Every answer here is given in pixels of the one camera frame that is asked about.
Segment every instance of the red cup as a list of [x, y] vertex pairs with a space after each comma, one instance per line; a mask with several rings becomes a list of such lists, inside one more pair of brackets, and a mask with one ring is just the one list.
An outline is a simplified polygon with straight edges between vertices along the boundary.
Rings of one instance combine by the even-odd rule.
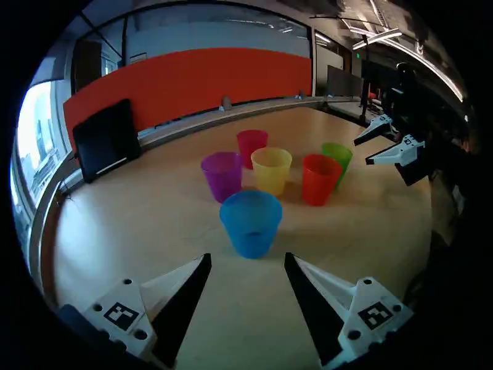
[[343, 168], [335, 159], [322, 154], [303, 158], [303, 199], [309, 205], [324, 205]]
[[248, 129], [236, 135], [238, 147], [243, 158], [243, 166], [251, 170], [253, 169], [251, 154], [257, 149], [265, 148], [268, 137], [269, 134], [260, 129]]

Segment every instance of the orange cup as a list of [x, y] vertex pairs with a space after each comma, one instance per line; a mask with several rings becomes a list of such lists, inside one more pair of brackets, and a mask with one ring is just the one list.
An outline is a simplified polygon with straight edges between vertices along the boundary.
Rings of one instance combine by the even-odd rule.
[[343, 168], [335, 159], [323, 154], [303, 158], [303, 199], [309, 205], [324, 205]]

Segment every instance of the yellow cup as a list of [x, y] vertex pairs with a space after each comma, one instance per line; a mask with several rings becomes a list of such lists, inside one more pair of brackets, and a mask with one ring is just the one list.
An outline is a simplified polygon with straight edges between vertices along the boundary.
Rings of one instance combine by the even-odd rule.
[[259, 190], [280, 195], [289, 175], [293, 157], [281, 148], [265, 147], [251, 154], [255, 182]]

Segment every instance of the desk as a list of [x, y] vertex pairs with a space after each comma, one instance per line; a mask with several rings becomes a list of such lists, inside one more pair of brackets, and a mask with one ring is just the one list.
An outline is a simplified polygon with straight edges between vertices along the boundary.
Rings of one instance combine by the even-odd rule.
[[[293, 155], [283, 220], [260, 260], [238, 256], [219, 220], [200, 161], [237, 150], [235, 134], [269, 133]], [[392, 165], [365, 165], [391, 142], [353, 147], [359, 126], [309, 108], [237, 120], [177, 139], [85, 185], [61, 211], [55, 245], [60, 304], [86, 309], [122, 278], [140, 282], [210, 252], [212, 271], [178, 355], [181, 369], [318, 369], [318, 357], [283, 269], [293, 252], [343, 279], [374, 276], [397, 296], [425, 266], [431, 233], [426, 179], [406, 187]], [[301, 200], [301, 160], [325, 141], [354, 157], [325, 207]], [[244, 185], [253, 174], [244, 172]]]

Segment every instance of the green cup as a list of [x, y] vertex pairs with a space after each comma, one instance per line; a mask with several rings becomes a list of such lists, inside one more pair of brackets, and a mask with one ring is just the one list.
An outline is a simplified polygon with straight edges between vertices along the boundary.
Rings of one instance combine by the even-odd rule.
[[343, 168], [341, 176], [339, 176], [339, 180], [335, 184], [335, 187], [337, 188], [339, 186], [339, 183], [343, 179], [346, 170], [348, 169], [349, 163], [352, 158], [352, 152], [341, 144], [336, 144], [335, 142], [326, 142], [325, 144], [322, 144], [322, 153], [323, 155], [328, 155], [329, 157], [334, 158]]

